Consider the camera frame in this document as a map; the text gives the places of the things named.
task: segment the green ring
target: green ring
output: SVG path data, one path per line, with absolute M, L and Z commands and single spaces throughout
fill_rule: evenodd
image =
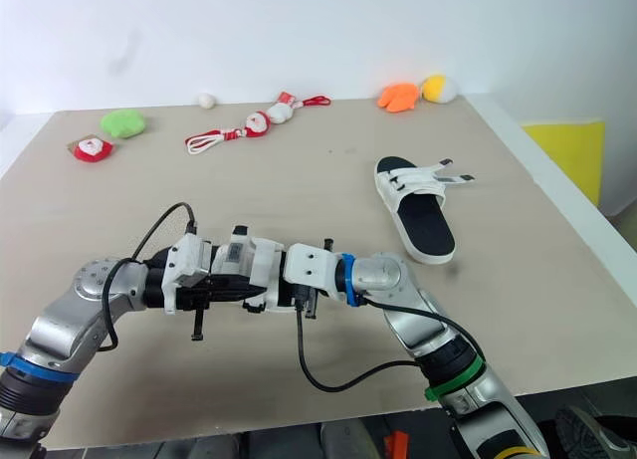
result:
M 467 367 L 467 369 L 462 371 L 456 377 L 450 379 L 447 382 L 443 382 L 438 386 L 428 387 L 427 389 L 425 389 L 425 397 L 430 401 L 437 401 L 440 396 L 464 386 L 476 375 L 478 371 L 480 371 L 484 363 L 484 360 L 480 357 L 479 354 L 477 354 L 476 358 L 469 365 L 469 367 Z

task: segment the white string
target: white string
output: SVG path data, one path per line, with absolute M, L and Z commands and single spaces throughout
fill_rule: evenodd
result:
M 205 152 L 210 147 L 214 147 L 223 142 L 223 134 L 219 137 L 218 133 L 213 135 L 198 135 L 196 137 L 189 138 L 186 142 L 188 153 L 190 155 L 197 155 L 198 153 Z

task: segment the robotic arm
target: robotic arm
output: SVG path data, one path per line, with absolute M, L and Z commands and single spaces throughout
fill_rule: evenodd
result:
M 473 339 L 445 321 L 434 298 L 417 288 L 404 260 L 388 253 L 355 259 L 332 253 L 330 246 L 330 241 L 322 249 L 296 244 L 285 252 L 282 244 L 251 238 L 247 227 L 237 226 L 230 242 L 219 247 L 186 233 L 144 263 L 110 258 L 87 263 L 70 289 L 34 322 L 18 351 L 1 356 L 0 455 L 44 457 L 38 441 L 100 349 L 108 326 L 124 313 L 194 311 L 192 339 L 200 341 L 211 302 L 241 302 L 251 313 L 304 310 L 306 318 L 315 318 L 321 293 L 352 307 L 369 304 L 384 310 L 429 381 L 427 398 L 438 400 L 454 418 L 452 435 L 467 457 L 548 457 L 531 418 L 485 363 Z M 105 321 L 108 310 L 111 322 Z

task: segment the red santa ornament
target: red santa ornament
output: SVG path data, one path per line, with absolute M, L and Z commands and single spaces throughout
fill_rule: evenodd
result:
M 207 132 L 193 135 L 185 140 L 188 153 L 196 155 L 210 147 L 239 137 L 261 137 L 265 135 L 272 123 L 283 123 L 290 119 L 295 109 L 304 106 L 329 106 L 331 100 L 325 96 L 316 96 L 305 101 L 297 99 L 288 93 L 281 93 L 273 106 L 267 111 L 256 111 L 248 115 L 246 126 L 243 128 L 214 128 Z
M 99 162 L 107 158 L 112 152 L 112 143 L 101 140 L 93 135 L 83 138 L 74 144 L 71 153 L 84 162 Z

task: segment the plywood board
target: plywood board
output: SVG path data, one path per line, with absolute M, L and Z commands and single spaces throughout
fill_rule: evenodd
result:
M 286 244 L 358 256 L 403 252 L 375 191 L 384 155 L 418 164 L 452 157 L 474 184 L 450 187 L 445 214 L 456 257 L 412 264 L 421 287 L 465 325 L 513 393 L 637 373 L 637 309 L 566 220 L 462 99 L 390 115 L 374 101 L 303 109 L 259 139 L 189 156 L 183 139 L 237 125 L 263 105 L 142 109 L 148 130 L 99 164 L 66 144 L 99 133 L 104 111 L 56 114 L 0 181 L 0 346 L 15 350 L 34 318 L 86 261 L 126 256 L 170 204 L 192 204 L 199 233 L 232 226 Z M 181 235 L 184 217 L 146 251 Z M 173 439 L 428 407 L 416 368 L 384 371 L 339 394 L 313 389 L 297 360 L 291 315 L 214 306 L 205 341 L 193 316 L 125 316 L 120 347 L 99 353 L 63 403 L 48 447 Z M 372 309 L 322 301 L 307 322 L 308 361 L 324 382 L 351 379 L 406 354 Z

